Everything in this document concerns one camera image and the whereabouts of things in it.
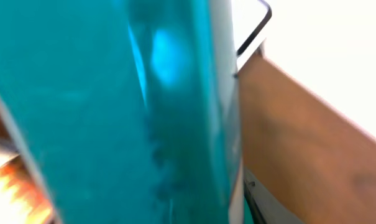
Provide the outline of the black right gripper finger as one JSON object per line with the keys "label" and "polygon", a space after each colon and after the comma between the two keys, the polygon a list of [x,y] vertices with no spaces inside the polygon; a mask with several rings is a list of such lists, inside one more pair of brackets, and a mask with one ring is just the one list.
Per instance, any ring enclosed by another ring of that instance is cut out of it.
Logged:
{"label": "black right gripper finger", "polygon": [[254,223],[303,224],[266,189],[248,168],[244,168],[243,180],[244,197]]}

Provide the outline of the teal mouthwash bottle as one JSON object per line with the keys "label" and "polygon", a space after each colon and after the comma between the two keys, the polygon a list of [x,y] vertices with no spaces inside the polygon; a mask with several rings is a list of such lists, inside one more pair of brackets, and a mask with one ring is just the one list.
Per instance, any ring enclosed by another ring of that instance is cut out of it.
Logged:
{"label": "teal mouthwash bottle", "polygon": [[229,1],[0,0],[0,112],[62,223],[242,223]]}

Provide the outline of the small orange tissue pack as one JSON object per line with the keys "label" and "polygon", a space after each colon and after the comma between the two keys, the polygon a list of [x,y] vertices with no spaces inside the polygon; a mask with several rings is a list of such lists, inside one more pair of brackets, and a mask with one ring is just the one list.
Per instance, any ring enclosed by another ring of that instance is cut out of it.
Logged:
{"label": "small orange tissue pack", "polygon": [[0,167],[0,224],[54,223],[51,203],[36,186],[23,160]]}

